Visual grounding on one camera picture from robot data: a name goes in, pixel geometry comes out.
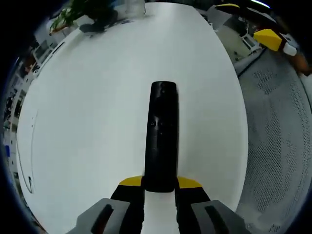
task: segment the yellow object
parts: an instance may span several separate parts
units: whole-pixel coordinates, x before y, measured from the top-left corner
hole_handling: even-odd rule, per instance
[[[130,177],[127,179],[124,179],[119,183],[119,185],[124,185],[124,186],[141,186],[141,181],[142,181],[142,176],[135,176],[135,177]]]
[[[221,5],[217,5],[216,7],[219,7],[219,6],[234,6],[234,7],[239,7],[239,5],[236,5],[236,4],[233,4],[233,3],[226,3],[226,4],[221,4]]]
[[[184,178],[184,177],[177,177],[179,181],[179,187],[181,189],[190,189],[190,188],[201,188],[201,184],[195,180]]]
[[[263,29],[253,34],[253,38],[271,50],[278,51],[282,38],[271,29]]]

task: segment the table surface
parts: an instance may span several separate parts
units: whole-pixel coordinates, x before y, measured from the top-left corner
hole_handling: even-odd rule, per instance
[[[69,231],[120,181],[143,174],[150,88],[159,80],[178,86],[178,175],[197,180],[232,210],[238,205],[248,136],[230,58],[194,8],[147,3],[146,11],[92,38],[74,31],[27,93],[17,139],[34,193],[20,181],[49,234]],[[142,233],[157,223],[179,233],[173,196],[146,193]]]

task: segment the white tabletop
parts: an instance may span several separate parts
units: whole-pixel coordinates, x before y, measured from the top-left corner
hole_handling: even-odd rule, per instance
[[[148,3],[146,11],[93,38],[74,31],[27,93],[17,138],[34,193],[20,181],[49,234],[69,231],[120,181],[143,173],[150,88],[159,80],[178,86],[178,175],[197,180],[232,210],[238,205],[248,136],[230,58],[194,8]],[[164,204],[173,205],[161,223],[176,225],[173,194],[147,193],[146,200],[142,233],[151,233],[157,220],[149,218]]]

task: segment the white table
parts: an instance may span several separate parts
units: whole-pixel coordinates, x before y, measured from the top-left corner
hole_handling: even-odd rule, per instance
[[[148,3],[146,11],[93,38],[74,31],[27,93],[18,142],[34,193],[22,179],[21,186],[49,234],[69,231],[120,181],[143,173],[150,88],[158,80],[178,86],[178,175],[232,210],[238,205],[248,136],[230,58],[194,8]],[[158,222],[178,233],[173,194],[146,194],[142,233]]]

